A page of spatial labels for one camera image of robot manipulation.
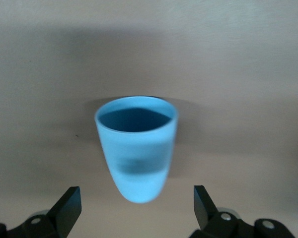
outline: cup body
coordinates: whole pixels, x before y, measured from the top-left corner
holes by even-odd
[[[103,105],[95,122],[120,193],[135,203],[157,198],[170,169],[177,109],[160,98],[131,96]]]

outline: cup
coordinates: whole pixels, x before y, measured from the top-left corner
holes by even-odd
[[[157,97],[124,97],[99,108],[95,122],[120,193],[135,203],[156,199],[170,169],[177,109]]]

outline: beige surface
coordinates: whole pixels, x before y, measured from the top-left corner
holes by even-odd
[[[126,201],[93,114],[112,97],[180,111],[160,197]],[[81,187],[69,237],[188,237],[193,185],[298,238],[298,0],[0,1],[0,222]]]

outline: silver screw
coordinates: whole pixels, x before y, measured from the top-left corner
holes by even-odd
[[[273,229],[273,228],[275,228],[274,224],[271,223],[270,221],[263,221],[262,224],[263,224],[264,227],[266,227],[266,228],[268,228],[268,229]]]
[[[223,220],[226,220],[226,221],[232,220],[232,217],[230,217],[230,215],[227,213],[222,213],[221,217]]]
[[[32,221],[31,221],[31,224],[37,224],[41,221],[41,218],[34,218]]]

